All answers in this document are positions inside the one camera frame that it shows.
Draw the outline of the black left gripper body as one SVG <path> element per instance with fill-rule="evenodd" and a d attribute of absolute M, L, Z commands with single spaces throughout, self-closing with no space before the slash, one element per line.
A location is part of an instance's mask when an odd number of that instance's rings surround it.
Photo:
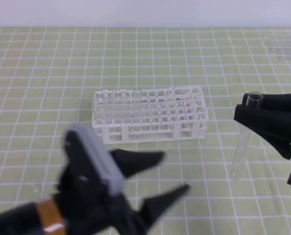
<path fill-rule="evenodd" d="M 129 205 L 123 192 L 110 196 L 99 182 L 96 171 L 89 166 L 84 149 L 74 134 L 68 137 L 71 146 L 64 151 L 67 165 L 57 186 L 55 202 L 63 216 L 68 235 L 92 235 L 108 227 L 115 227 L 122 235 L 133 235 L 136 211 Z"/>

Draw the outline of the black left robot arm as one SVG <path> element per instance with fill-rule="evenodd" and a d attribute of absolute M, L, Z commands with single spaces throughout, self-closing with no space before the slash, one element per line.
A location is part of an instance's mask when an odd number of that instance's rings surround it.
<path fill-rule="evenodd" d="M 68 163 L 49 198 L 0 213 L 0 235 L 94 235 L 114 227 L 144 235 L 189 190 L 183 184 L 144 199 L 135 211 L 123 194 L 125 179 L 156 166 L 164 153 L 108 151 L 98 137 L 67 133 Z"/>

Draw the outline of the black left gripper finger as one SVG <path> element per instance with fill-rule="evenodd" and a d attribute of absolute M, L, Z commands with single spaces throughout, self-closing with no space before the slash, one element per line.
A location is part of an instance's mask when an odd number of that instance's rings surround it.
<path fill-rule="evenodd" d="M 146 235 L 151 227 L 189 190 L 188 184 L 176 187 L 165 194 L 146 198 L 139 211 L 135 213 L 134 235 Z"/>
<path fill-rule="evenodd" d="M 133 152 L 114 149 L 110 154 L 125 178 L 157 166 L 165 157 L 163 151 Z"/>

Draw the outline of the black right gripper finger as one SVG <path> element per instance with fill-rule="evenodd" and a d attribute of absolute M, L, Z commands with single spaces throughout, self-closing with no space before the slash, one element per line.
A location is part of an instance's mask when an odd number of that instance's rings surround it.
<path fill-rule="evenodd" d="M 262 94 L 261 106 L 251 108 L 242 100 L 242 124 L 250 127 L 291 126 L 291 94 Z"/>
<path fill-rule="evenodd" d="M 291 112 L 238 104 L 234 120 L 266 140 L 284 159 L 291 158 Z"/>

